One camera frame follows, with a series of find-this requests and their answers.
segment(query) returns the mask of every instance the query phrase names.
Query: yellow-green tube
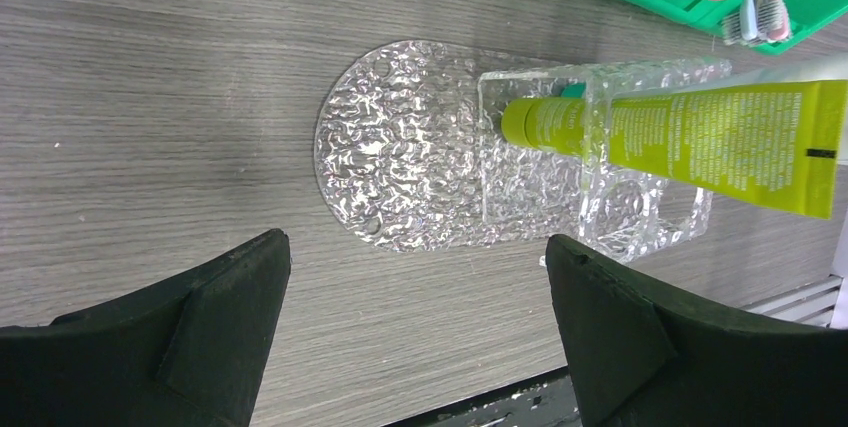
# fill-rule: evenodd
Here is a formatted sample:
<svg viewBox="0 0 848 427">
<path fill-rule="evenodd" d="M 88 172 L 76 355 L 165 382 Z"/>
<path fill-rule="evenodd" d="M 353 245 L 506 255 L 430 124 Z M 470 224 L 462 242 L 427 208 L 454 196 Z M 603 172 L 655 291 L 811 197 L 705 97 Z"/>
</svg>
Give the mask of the yellow-green tube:
<svg viewBox="0 0 848 427">
<path fill-rule="evenodd" d="M 609 160 L 762 207 L 829 219 L 848 81 L 616 99 Z M 582 99 L 518 99 L 507 141 L 582 155 Z"/>
</svg>

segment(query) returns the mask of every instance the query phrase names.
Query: gray wood grain surface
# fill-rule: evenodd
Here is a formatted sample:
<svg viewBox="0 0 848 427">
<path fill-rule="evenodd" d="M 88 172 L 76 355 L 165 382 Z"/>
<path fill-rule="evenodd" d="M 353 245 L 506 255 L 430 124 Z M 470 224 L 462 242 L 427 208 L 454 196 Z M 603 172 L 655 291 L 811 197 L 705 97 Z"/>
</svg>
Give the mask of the gray wood grain surface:
<svg viewBox="0 0 848 427">
<path fill-rule="evenodd" d="M 324 96 L 409 38 L 747 70 L 844 49 L 848 22 L 772 59 L 618 0 L 0 0 L 2 323 L 47 323 L 279 226 L 295 264 L 255 425 L 378 425 L 562 365 L 543 242 L 395 255 L 324 205 Z M 846 182 L 831 222 L 718 198 L 705 236 L 635 267 L 731 305 L 817 280 Z"/>
</svg>

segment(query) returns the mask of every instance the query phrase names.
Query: green cap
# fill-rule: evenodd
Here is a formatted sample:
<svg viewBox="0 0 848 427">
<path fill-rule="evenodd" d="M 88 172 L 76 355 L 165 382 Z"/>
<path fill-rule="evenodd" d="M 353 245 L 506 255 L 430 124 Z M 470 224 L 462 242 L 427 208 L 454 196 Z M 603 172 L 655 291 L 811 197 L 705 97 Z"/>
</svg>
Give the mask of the green cap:
<svg viewBox="0 0 848 427">
<path fill-rule="evenodd" d="M 527 138 L 527 114 L 538 99 L 515 99 L 506 106 L 501 132 L 510 144 L 534 148 Z"/>
</svg>

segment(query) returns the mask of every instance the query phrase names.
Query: transparent acrylic stand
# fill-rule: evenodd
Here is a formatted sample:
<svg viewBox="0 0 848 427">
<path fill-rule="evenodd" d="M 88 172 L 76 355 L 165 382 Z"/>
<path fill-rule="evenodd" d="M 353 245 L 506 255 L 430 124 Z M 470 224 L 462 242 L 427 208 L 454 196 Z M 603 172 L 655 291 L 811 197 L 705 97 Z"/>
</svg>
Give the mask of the transparent acrylic stand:
<svg viewBox="0 0 848 427">
<path fill-rule="evenodd" d="M 489 72 L 478 91 L 478 152 L 484 224 L 505 232 L 564 233 L 620 262 L 703 234 L 712 193 L 607 162 L 611 100 L 628 92 L 718 80 L 727 61 L 574 65 Z M 508 144 L 499 123 L 521 97 L 556 97 L 584 83 L 583 157 Z"/>
</svg>

